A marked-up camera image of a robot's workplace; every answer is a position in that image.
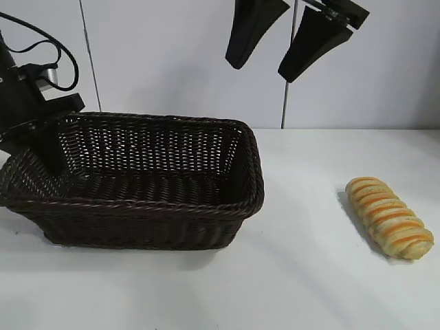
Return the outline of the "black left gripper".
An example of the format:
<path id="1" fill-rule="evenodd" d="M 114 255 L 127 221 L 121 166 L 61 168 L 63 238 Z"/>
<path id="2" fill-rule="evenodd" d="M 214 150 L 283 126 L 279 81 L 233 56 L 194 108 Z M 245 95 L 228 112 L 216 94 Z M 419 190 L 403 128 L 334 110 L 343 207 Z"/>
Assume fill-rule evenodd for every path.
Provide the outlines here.
<path id="1" fill-rule="evenodd" d="M 41 82 L 48 86 L 55 76 L 55 67 L 1 68 L 1 150 L 16 155 L 31 148 L 47 171 L 59 176 L 65 161 L 58 126 L 85 104 L 78 93 L 46 100 Z"/>

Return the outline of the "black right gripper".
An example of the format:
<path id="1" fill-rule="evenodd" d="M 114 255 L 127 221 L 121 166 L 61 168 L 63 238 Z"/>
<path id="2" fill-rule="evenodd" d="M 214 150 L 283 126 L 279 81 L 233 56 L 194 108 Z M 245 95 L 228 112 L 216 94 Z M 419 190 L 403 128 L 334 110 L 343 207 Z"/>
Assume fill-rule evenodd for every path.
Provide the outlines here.
<path id="1" fill-rule="evenodd" d="M 350 0 L 305 0 L 298 31 L 280 63 L 278 73 L 292 83 L 321 56 L 347 42 L 370 12 Z M 241 69 L 271 26 L 290 9 L 282 0 L 236 0 L 225 59 Z"/>

